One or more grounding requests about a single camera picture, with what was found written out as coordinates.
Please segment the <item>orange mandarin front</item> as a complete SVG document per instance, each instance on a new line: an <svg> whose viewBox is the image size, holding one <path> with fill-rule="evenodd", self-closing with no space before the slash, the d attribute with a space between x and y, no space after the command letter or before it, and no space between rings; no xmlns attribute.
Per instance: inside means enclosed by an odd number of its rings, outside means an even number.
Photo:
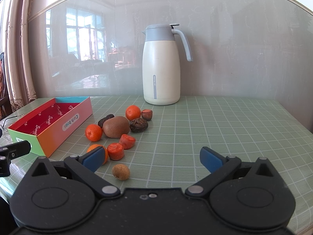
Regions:
<svg viewBox="0 0 313 235"><path fill-rule="evenodd" d="M109 158L109 155L108 155L108 151L107 149L105 148L105 146L101 145L101 144L93 144L91 145L88 149L87 149L87 153L92 151L93 149L97 148L97 147L103 147L104 149L104 161L103 161L103 165L108 161L108 158Z"/></svg>

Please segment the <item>orange mandarin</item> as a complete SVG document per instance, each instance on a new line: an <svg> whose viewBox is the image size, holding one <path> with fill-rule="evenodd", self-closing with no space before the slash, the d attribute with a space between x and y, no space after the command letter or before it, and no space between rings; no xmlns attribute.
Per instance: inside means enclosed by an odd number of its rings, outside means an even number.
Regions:
<svg viewBox="0 0 313 235"><path fill-rule="evenodd" d="M141 110L136 105L131 105L125 110L125 116L129 121L141 117Z"/></svg>
<svg viewBox="0 0 313 235"><path fill-rule="evenodd" d="M91 142L97 142L102 137L102 128L96 124L88 125L85 129L85 136Z"/></svg>
<svg viewBox="0 0 313 235"><path fill-rule="evenodd" d="M109 155L108 155L108 151L107 149L105 148L105 146L101 145L101 144L93 144L91 145L88 149L87 149L87 153L92 151L93 149L97 148L97 147L103 147L104 149L104 161L103 161L103 165L108 161L108 158L109 158Z"/></svg>

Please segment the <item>orange carrot piece front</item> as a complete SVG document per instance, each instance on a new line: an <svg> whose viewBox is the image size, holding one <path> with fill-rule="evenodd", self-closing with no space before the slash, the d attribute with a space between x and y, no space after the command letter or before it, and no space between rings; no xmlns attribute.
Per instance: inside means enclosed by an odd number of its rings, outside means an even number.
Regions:
<svg viewBox="0 0 313 235"><path fill-rule="evenodd" d="M124 157L124 148L119 143L111 143L107 147L109 158L113 161L119 161Z"/></svg>

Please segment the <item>orange carrot piece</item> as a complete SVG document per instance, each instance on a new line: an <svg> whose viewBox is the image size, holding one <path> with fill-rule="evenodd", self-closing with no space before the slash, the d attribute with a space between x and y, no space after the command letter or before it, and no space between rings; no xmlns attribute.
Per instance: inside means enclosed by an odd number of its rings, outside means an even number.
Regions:
<svg viewBox="0 0 313 235"><path fill-rule="evenodd" d="M124 148L119 143L111 143L107 147L109 158L113 161L119 161L124 157Z"/></svg>
<svg viewBox="0 0 313 235"><path fill-rule="evenodd" d="M135 142L136 142L136 138L127 134L122 134L119 140L119 144L122 145L122 147L125 150L131 149L135 145Z"/></svg>

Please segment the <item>brown kiwi fruit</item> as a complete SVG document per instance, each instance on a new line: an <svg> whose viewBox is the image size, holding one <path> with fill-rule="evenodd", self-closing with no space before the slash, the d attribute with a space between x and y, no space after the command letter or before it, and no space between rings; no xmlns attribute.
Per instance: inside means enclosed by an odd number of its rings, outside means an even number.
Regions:
<svg viewBox="0 0 313 235"><path fill-rule="evenodd" d="M130 125L127 118L117 116L106 120L102 129L106 137L120 138L122 134L129 133Z"/></svg>

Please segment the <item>dark walnut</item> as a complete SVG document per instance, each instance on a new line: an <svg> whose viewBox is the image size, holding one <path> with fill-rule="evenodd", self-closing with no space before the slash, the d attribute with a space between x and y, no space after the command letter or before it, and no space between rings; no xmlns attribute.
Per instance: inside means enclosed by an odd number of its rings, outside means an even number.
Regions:
<svg viewBox="0 0 313 235"><path fill-rule="evenodd" d="M148 128L148 122L143 118L136 118L130 121L130 130L133 133L141 133Z"/></svg>

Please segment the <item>thin metal eyeglasses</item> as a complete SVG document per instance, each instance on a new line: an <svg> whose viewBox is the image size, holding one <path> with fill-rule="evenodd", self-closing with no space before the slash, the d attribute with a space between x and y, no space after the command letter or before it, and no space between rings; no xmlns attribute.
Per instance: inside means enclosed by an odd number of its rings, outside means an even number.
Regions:
<svg viewBox="0 0 313 235"><path fill-rule="evenodd" d="M6 117L2 122L1 122L1 130L8 132L8 127L12 124L14 124L16 121L18 121L20 118L22 118L24 115L15 115L15 116L9 116Z"/></svg>

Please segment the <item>colourful open cardboard box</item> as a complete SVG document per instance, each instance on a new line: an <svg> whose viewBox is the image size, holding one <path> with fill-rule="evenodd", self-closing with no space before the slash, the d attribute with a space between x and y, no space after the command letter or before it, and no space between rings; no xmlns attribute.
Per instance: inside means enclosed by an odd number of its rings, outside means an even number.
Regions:
<svg viewBox="0 0 313 235"><path fill-rule="evenodd" d="M12 141L28 141L30 152L50 157L93 113L90 97L53 98L8 127Z"/></svg>

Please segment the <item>beige lace curtain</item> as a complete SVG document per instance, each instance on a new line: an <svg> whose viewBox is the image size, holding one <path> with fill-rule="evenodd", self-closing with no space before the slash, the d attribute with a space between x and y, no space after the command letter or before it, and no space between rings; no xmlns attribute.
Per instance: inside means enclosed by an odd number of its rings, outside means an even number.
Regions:
<svg viewBox="0 0 313 235"><path fill-rule="evenodd" d="M32 0L10 0L5 29L5 73L12 111L37 99L28 44Z"/></svg>

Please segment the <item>green grid tablecloth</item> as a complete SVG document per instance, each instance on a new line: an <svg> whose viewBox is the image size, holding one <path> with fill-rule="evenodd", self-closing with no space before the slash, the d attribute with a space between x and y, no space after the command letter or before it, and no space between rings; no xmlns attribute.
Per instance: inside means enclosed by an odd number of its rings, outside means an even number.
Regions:
<svg viewBox="0 0 313 235"><path fill-rule="evenodd" d="M90 98L91 116L50 156L12 160L1 191L11 202L16 234L301 234L312 230L312 133L276 101L185 97L168 106L142 98ZM135 145L95 172L121 194L102 197L64 166L93 144L88 125L108 114L125 117L136 105L153 111L148 128L128 135ZM206 197L185 194L210 172L200 162L208 147L241 160L230 180ZM112 175L124 164L130 177Z"/></svg>

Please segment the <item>small brown red-topped fruit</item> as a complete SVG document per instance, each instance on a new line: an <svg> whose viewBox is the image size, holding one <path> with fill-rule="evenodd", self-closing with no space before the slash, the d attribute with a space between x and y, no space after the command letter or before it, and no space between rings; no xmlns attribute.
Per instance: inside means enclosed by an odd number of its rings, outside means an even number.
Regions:
<svg viewBox="0 0 313 235"><path fill-rule="evenodd" d="M141 116L144 120L150 121L152 120L152 117L153 117L153 111L150 109L144 109L141 112Z"/></svg>

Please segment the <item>white grey thermos jug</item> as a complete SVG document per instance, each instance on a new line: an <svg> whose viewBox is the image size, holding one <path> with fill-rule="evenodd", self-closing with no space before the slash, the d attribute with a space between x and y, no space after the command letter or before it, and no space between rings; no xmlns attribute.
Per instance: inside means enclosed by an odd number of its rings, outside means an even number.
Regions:
<svg viewBox="0 0 313 235"><path fill-rule="evenodd" d="M145 42L142 57L144 100L152 105L172 105L181 95L180 59L175 35L180 36L186 59L192 62L191 48L179 24L152 24L142 33Z"/></svg>

